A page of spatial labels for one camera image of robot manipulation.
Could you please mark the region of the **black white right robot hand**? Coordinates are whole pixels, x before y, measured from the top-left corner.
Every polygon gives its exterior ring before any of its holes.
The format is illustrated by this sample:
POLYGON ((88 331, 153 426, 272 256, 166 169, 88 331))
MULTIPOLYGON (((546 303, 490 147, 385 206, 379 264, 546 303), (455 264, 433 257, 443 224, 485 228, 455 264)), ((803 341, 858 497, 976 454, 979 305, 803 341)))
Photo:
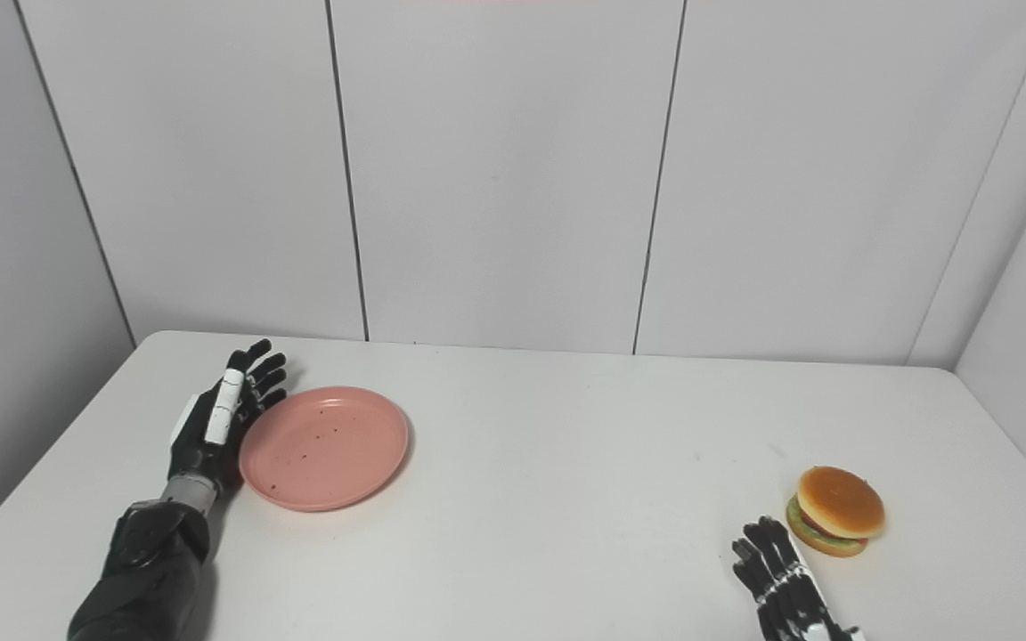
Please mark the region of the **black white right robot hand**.
POLYGON ((863 630, 845 628, 831 615, 794 537, 784 524, 763 515, 733 540, 734 576, 754 600, 765 640, 864 640, 863 630))

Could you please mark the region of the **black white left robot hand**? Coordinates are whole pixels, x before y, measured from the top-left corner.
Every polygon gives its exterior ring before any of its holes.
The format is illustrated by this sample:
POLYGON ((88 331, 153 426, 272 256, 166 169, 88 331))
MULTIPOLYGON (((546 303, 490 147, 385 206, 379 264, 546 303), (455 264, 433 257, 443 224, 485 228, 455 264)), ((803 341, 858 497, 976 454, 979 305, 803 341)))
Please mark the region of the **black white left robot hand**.
POLYGON ((219 495, 236 490, 243 483, 240 451, 245 434, 288 398, 282 386, 288 377, 286 364, 288 357, 276 352, 269 339, 233 352, 223 376, 184 411, 170 447, 167 479, 204 478, 219 495))

